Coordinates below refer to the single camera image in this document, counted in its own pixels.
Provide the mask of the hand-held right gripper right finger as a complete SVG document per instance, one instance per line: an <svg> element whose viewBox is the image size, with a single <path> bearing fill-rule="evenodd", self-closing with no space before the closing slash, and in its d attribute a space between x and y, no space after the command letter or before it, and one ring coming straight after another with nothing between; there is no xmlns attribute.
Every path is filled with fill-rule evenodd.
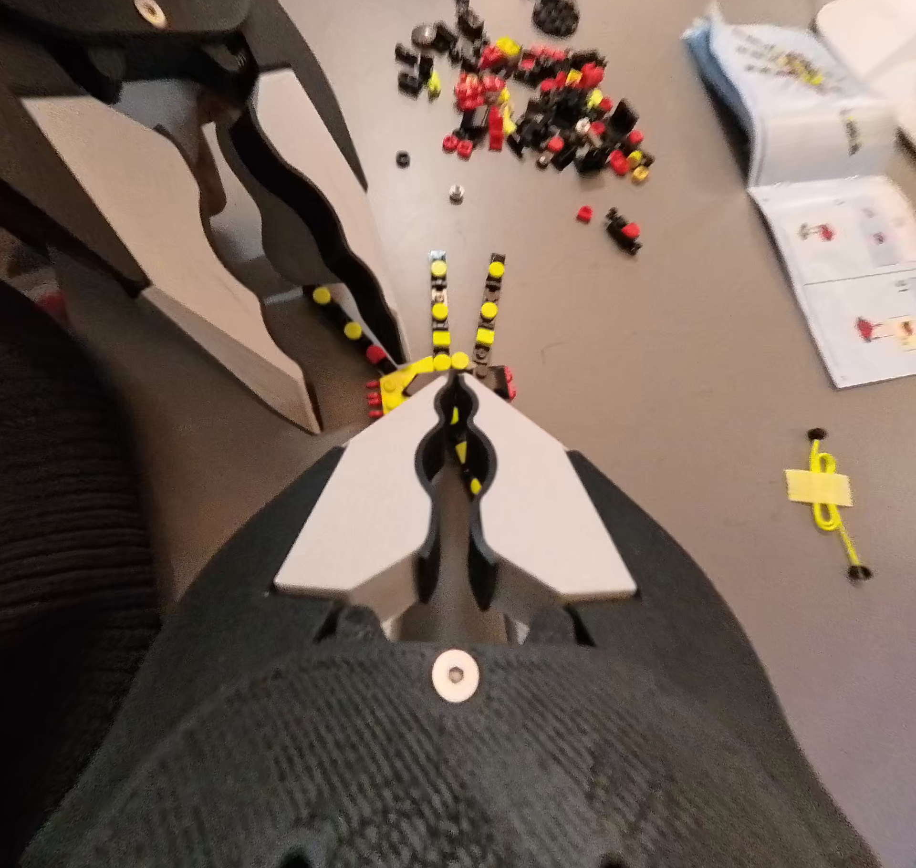
<svg viewBox="0 0 916 868"><path fill-rule="evenodd" d="M573 455L512 404L458 373L452 395L471 498L468 577L480 610L532 622L549 606L636 595Z"/></svg>

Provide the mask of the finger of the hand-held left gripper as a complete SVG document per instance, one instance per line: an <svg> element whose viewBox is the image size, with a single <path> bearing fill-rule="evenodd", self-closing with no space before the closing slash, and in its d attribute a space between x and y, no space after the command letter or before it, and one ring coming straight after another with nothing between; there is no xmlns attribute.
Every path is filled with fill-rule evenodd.
<svg viewBox="0 0 916 868"><path fill-rule="evenodd" d="M270 409L320 433L302 370L214 250L200 187L174 142L93 98L22 103L148 280L141 298Z"/></svg>
<svg viewBox="0 0 916 868"><path fill-rule="evenodd" d="M261 72L223 133L259 208L269 260L305 288L327 287L396 364L409 347L370 199L292 68Z"/></svg>

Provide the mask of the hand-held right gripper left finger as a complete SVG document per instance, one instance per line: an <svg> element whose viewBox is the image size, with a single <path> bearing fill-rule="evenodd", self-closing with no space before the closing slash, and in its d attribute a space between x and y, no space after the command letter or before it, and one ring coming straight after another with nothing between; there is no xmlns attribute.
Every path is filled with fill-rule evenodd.
<svg viewBox="0 0 916 868"><path fill-rule="evenodd" d="M275 589L371 609L381 622L428 599L438 579L433 483L454 374L438 374L343 446L274 576Z"/></svg>

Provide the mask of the black yellow lego spider model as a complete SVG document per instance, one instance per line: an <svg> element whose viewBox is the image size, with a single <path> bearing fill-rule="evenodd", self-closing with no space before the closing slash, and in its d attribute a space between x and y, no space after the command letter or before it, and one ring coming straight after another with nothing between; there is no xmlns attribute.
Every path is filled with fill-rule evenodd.
<svg viewBox="0 0 916 868"><path fill-rule="evenodd" d="M517 395L514 375L505 365L493 365L491 353L496 337L499 300L506 275L507 258L491 254L471 351L452 347L448 296L448 259L443 251L429 254L429 326L431 353L413 362L395 364L385 349L370 338L367 329L329 287L306 288L306 295L325 320L355 347L375 370L366 385L368 414L381 419L402 406L433 377L447 372L472 376L483 386L511 403Z"/></svg>

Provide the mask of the pile of loose lego pieces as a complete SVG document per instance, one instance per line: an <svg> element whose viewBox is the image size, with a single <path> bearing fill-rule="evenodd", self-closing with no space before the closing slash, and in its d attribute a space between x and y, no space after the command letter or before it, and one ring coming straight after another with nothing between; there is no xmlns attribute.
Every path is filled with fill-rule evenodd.
<svg viewBox="0 0 916 868"><path fill-rule="evenodd" d="M530 43L492 35L472 0L452 0L451 20L422 22L397 42L398 92L435 102L445 93L440 67L454 71L454 127L441 150L464 161L477 151L530 156L539 170L609 171L646 182L655 157L632 104L603 89L607 58L542 33Z"/></svg>

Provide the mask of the black red lego subassembly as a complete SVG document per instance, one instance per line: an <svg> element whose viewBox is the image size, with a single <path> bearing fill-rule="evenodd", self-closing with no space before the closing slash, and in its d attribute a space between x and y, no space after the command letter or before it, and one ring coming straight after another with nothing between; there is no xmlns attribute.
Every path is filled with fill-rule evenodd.
<svg viewBox="0 0 916 868"><path fill-rule="evenodd" d="M618 249L630 256L636 256L642 247L640 226L634 221L627 220L614 207L604 216L604 230Z"/></svg>

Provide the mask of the lego instruction booklet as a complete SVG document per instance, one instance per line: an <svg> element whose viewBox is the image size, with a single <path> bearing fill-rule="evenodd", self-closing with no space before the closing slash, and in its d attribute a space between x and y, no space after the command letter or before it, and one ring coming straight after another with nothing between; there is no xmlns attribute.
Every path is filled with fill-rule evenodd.
<svg viewBox="0 0 916 868"><path fill-rule="evenodd" d="M889 105L808 31L711 4L682 40L744 132L748 195L833 385L914 377L914 209L887 175Z"/></svg>

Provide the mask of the person's dark knit clothing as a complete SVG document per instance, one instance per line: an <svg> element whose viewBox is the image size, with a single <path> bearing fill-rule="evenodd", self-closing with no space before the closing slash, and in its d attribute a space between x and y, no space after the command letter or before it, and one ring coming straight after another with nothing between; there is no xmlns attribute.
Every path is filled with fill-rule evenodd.
<svg viewBox="0 0 916 868"><path fill-rule="evenodd" d="M1 292L1 864L85 769L159 627L121 406L83 347Z"/></svg>

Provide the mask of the white box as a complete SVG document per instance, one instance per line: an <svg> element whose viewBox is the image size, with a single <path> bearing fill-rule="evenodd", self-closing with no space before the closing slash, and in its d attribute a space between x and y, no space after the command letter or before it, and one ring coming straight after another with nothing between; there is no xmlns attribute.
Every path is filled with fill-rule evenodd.
<svg viewBox="0 0 916 868"><path fill-rule="evenodd" d="M915 0L836 0L816 15L826 47L893 112L915 147Z"/></svg>

